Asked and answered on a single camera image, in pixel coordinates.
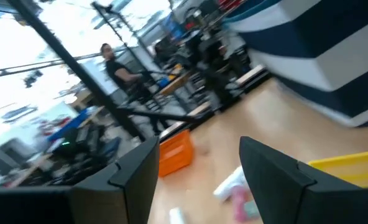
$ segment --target wooden floor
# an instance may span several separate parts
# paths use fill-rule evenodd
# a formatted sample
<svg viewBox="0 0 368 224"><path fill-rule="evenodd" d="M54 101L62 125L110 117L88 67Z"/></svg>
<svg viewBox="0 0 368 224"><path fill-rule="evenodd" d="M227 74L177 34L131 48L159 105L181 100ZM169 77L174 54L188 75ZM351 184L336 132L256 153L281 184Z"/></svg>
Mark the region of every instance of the wooden floor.
<svg viewBox="0 0 368 224"><path fill-rule="evenodd" d="M158 181L151 224L169 223L168 212L174 207L183 210L187 224L236 223L231 204L218 202L212 192L240 165L241 136L250 136L304 162L368 151L368 128L350 129L330 121L282 93L273 80L191 135L195 160Z"/></svg>

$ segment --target metal pole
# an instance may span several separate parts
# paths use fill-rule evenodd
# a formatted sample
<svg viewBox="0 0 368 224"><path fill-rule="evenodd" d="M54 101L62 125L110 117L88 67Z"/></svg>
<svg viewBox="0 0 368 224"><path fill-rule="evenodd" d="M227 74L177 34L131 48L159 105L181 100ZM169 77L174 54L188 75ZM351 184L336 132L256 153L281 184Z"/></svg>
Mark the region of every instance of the metal pole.
<svg viewBox="0 0 368 224"><path fill-rule="evenodd" d="M133 33L134 37L137 39L137 41L139 42L140 46L145 50L145 52L147 52L148 56L152 59L154 59L154 56L151 54L151 52L149 52L147 46L144 44L144 42L141 40L141 38L139 37L139 35L137 34L137 31L135 31L133 29L133 27L128 23L128 21L124 18L124 16L120 13L120 12L113 12L111 11L111 13L115 14L118 16L118 18L120 20L122 20L122 22L127 26L127 28L129 28L130 32ZM162 67L159 65L159 63L155 63L159 69L162 69Z"/></svg>
<svg viewBox="0 0 368 224"><path fill-rule="evenodd" d="M141 67L144 70L147 70L147 68L144 66L144 64L140 61L140 59L137 57L137 55L132 51L132 49L127 45L127 43L123 40L122 36L115 30L115 28L112 26L112 24L108 21L108 18L103 14L102 10L103 6L100 6L99 4L97 4L96 2L92 2L91 5L97 10L98 14L105 20L105 23L108 24L108 26L114 31L114 33L117 35L117 37L123 42L124 46L128 49L128 51L132 54L132 56L134 57L134 59L141 65ZM144 76L146 76L149 80L153 81L155 84L156 81L155 79L152 77L151 74L144 74Z"/></svg>
<svg viewBox="0 0 368 224"><path fill-rule="evenodd" d="M44 41L55 51L55 53L76 73L83 83L94 94L108 110L112 116L122 125L122 127L133 137L138 136L142 141L145 141L145 136L137 129L135 124L121 111L116 108L116 105L108 95L97 85L87 71L76 62L71 54L64 48L60 41L50 32L42 21L32 13L22 1L7 0L14 7L22 18L27 21L43 38Z"/></svg>

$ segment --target striped panel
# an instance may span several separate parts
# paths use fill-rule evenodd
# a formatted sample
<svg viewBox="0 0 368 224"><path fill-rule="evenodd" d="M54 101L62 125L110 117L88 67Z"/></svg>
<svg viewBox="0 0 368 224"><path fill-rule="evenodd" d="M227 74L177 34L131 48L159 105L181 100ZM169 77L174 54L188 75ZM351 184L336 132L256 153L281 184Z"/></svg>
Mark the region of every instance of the striped panel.
<svg viewBox="0 0 368 224"><path fill-rule="evenodd" d="M252 16L229 26L260 52L315 58L368 25L368 0L301 2L280 1L254 15L255 19Z"/></svg>
<svg viewBox="0 0 368 224"><path fill-rule="evenodd" d="M325 115L368 123L368 0L265 0L254 8L227 20L251 57Z"/></svg>

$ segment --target black metal frame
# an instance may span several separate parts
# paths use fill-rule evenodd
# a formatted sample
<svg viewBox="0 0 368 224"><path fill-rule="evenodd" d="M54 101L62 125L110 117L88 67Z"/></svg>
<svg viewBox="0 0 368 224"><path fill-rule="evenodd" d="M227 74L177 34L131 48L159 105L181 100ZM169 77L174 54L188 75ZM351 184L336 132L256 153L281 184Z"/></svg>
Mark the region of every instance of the black metal frame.
<svg viewBox="0 0 368 224"><path fill-rule="evenodd" d="M114 52L118 53L118 52L122 52L122 51L125 51L125 49L118 49L118 50L115 50ZM101 53L82 55L82 56L74 57L74 59L75 60L83 60L83 59L94 58L94 57L98 57L98 56L101 56ZM6 75L14 75L14 74L22 73L22 72L30 72L30 71L39 70L39 69L42 69L42 68L52 67L52 66L56 66L56 65L63 65L63 64L65 64L65 62L63 60L56 59L56 60L37 62L37 63L27 64L27 65L18 65L18 66L13 66L13 67L8 67L8 68L0 68L0 72L2 72L2 74L0 74L0 77L6 76ZM18 70L18 71L14 71L14 72L7 72L7 70L9 70L9 69L25 68L25 67L31 67L31 68L22 69L22 70Z"/></svg>
<svg viewBox="0 0 368 224"><path fill-rule="evenodd" d="M146 116L148 118L153 119L161 119L161 120L174 120L174 121L183 121L188 123L196 123L202 119L204 114L198 114L196 116L188 116L188 115L175 115L175 114L167 114L167 113L159 113L153 111L141 111L136 110L134 108L124 108L118 107L119 111L122 113L126 113L128 115L138 115L138 116Z"/></svg>
<svg viewBox="0 0 368 224"><path fill-rule="evenodd" d="M105 7L104 6L100 6L98 3L96 2L92 2L91 6L97 11L97 13L103 18L103 20L105 21L105 23L107 23L107 25L114 31L114 33L117 35L117 37L119 38L119 40L122 41L122 43L124 44L124 46L127 48L127 50L130 52L130 54L134 57L134 60L137 61L137 63L139 63L139 65L141 65L141 67L144 70L147 70L147 67L145 67L145 65L141 62L141 60L138 58L138 56L136 55L136 53L133 52L133 50L128 46L128 44L123 40L122 36L115 30L114 26L112 26L112 24L108 21L108 18L104 15L103 11L105 11ZM149 80L153 80L155 83L155 79L152 77L152 75L147 75L146 76Z"/></svg>
<svg viewBox="0 0 368 224"><path fill-rule="evenodd" d="M88 72L72 57L72 55L64 48L61 42L50 32L46 25L32 13L22 1L7 0L17 12L25 19L35 31L43 38L44 41L55 51L55 53L76 73L76 75L89 88L94 96L102 103L118 121L122 127L133 137L138 136L141 141L145 141L146 137L136 127L136 125L116 108L113 101L104 93L97 85Z"/></svg>
<svg viewBox="0 0 368 224"><path fill-rule="evenodd" d="M114 12L114 11L110 11L110 13L117 15L117 17L127 26L127 28L129 28L130 32L133 33L134 37L136 37L137 41L139 42L139 45L143 48L143 50L145 50L145 52L147 52L147 55L150 58L154 58L154 56L151 54L151 52L148 50L147 46L145 45L145 43L142 41L141 37L137 34L137 31L135 31L133 29L133 27L126 21L126 19L122 16L122 14L120 12ZM158 64L158 63L154 63L156 64L156 66L158 66L158 68L162 69L162 67Z"/></svg>

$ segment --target orange bin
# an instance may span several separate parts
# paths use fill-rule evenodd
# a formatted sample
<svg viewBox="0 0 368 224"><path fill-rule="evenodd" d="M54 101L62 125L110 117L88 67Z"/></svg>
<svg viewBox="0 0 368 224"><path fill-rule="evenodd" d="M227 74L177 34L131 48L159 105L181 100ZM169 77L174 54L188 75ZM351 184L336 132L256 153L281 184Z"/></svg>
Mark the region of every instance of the orange bin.
<svg viewBox="0 0 368 224"><path fill-rule="evenodd" d="M161 143L159 157L159 177L175 172L192 162L194 147L190 131L184 130Z"/></svg>

